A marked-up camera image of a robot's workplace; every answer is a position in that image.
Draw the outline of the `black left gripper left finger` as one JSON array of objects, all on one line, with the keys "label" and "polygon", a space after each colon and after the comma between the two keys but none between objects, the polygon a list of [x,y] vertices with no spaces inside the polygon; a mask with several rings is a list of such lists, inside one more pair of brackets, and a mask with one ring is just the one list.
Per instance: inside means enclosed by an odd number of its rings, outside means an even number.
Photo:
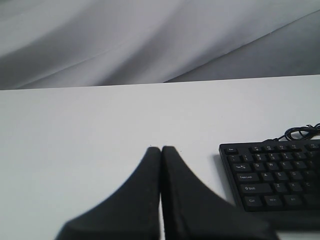
[{"label": "black left gripper left finger", "polygon": [[69,220],[58,240],[160,239],[161,151],[149,147],[123,185],[103,202]]}]

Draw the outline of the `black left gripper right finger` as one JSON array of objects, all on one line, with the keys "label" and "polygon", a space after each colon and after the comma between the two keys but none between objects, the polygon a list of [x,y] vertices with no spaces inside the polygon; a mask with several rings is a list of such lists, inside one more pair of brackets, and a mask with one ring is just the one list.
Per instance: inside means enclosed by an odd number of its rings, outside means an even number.
[{"label": "black left gripper right finger", "polygon": [[271,225],[210,190],[173,146],[161,153],[161,203],[167,240],[276,240]]}]

